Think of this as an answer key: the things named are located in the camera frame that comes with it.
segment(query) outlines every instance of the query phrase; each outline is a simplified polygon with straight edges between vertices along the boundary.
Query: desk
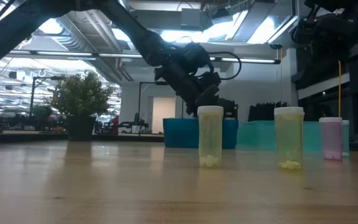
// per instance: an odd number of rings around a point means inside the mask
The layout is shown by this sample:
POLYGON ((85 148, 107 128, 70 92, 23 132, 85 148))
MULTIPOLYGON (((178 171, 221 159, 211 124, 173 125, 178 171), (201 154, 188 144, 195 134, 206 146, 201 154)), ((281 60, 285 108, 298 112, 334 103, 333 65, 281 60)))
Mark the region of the desk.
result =
POLYGON ((303 172, 273 152, 223 151, 200 170, 196 149, 161 143, 0 144, 1 223, 358 223, 358 152, 303 172))

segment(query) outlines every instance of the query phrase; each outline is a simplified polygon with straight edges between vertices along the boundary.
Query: translucent green container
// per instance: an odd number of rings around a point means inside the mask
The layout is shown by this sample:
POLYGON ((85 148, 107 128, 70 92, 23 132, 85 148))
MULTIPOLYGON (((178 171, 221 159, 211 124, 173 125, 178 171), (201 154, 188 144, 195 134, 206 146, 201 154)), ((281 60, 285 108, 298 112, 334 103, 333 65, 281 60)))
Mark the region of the translucent green container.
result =
POLYGON ((303 117, 300 107, 274 109, 278 166, 282 169, 303 167, 303 117))
POLYGON ((200 167, 221 167, 223 107, 200 106, 197 114, 200 129, 200 167))

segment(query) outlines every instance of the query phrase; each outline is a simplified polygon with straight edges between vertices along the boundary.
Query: ceiling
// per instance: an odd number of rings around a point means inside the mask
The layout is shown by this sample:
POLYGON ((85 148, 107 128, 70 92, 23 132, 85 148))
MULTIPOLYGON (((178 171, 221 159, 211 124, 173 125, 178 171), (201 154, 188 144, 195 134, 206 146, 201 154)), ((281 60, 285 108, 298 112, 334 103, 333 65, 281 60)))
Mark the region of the ceiling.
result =
MULTIPOLYGON (((176 40, 182 45, 191 40, 198 41, 202 42, 201 45, 209 52, 229 51, 235 52, 239 57, 249 58, 275 58, 276 51, 264 43, 291 18, 291 1, 289 0, 119 1, 133 16, 136 16, 141 24, 159 33, 167 41, 176 40), (225 7, 233 21, 213 26, 211 17, 217 9, 225 7), (191 32, 186 26, 182 26, 180 32, 166 29, 177 27, 177 24, 180 26, 184 20, 184 13, 194 14, 195 11, 188 12, 191 8, 199 9, 198 14, 201 18, 199 26, 192 27, 191 32)), ((24 1, 17 0, 8 12, 14 10, 22 2, 24 1)), ((137 54, 131 40, 114 27, 114 24, 99 11, 70 12, 63 17, 49 20, 47 24, 33 33, 30 41, 23 41, 16 47, 16 50, 137 54)), ((229 65, 230 63, 214 63, 217 71, 221 72, 226 72, 229 65)), ((84 74, 86 71, 97 73, 104 85, 119 86, 124 82, 153 81, 154 79, 153 68, 142 59, 76 60, 72 57, 48 57, 46 59, 46 57, 35 58, 32 55, 27 58, 5 57, 0 61, 0 93, 3 93, 0 94, 0 105, 23 105, 16 109, 26 111, 32 77, 38 76, 39 72, 41 74, 45 72, 45 77, 50 77, 61 73, 84 74), (11 71, 20 73, 20 76, 24 77, 9 78, 11 71), (12 102, 18 97, 22 101, 12 102)), ((48 89, 53 88, 54 84, 53 81, 45 80, 36 88, 36 104, 43 103, 45 97, 50 95, 48 89)), ((119 99, 120 94, 119 88, 116 88, 116 93, 112 98, 119 99)), ((120 109, 119 105, 112 105, 112 108, 120 109)))

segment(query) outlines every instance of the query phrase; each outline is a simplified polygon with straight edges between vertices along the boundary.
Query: plastic container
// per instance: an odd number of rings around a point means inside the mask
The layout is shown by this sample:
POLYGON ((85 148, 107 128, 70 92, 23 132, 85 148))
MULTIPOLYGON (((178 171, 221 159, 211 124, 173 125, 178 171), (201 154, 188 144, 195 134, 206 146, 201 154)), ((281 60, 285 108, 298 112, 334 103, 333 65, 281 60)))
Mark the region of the plastic container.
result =
POLYGON ((342 121, 342 156, 349 157, 349 121, 342 121))
POLYGON ((198 144, 200 167, 221 167, 223 107, 200 106, 197 115, 200 126, 198 144))
POLYGON ((278 166, 282 169, 303 167, 303 117, 301 107, 274 109, 278 166))
MULTIPOLYGON (((164 142, 166 147, 198 148, 199 125, 197 119, 165 118, 163 119, 164 142)), ((234 149, 237 145, 239 122, 223 120, 223 149, 234 149)))
POLYGON ((323 157, 342 160, 342 118, 320 118, 323 157))

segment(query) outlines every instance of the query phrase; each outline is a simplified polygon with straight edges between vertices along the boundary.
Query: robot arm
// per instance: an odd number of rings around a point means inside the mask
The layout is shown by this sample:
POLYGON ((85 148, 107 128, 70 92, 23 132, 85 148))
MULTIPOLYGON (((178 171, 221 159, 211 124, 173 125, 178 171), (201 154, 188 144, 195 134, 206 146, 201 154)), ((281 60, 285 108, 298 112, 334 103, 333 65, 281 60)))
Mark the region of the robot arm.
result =
POLYGON ((125 32, 149 65, 160 66, 155 69, 155 79, 165 79, 186 102, 188 114, 196 114, 199 106, 222 102, 215 96, 221 80, 204 48, 190 43, 181 49, 165 42, 140 25, 117 0, 27 0, 0 21, 0 59, 49 18, 90 9, 99 9, 125 32), (197 69, 205 65, 210 72, 195 77, 197 69))

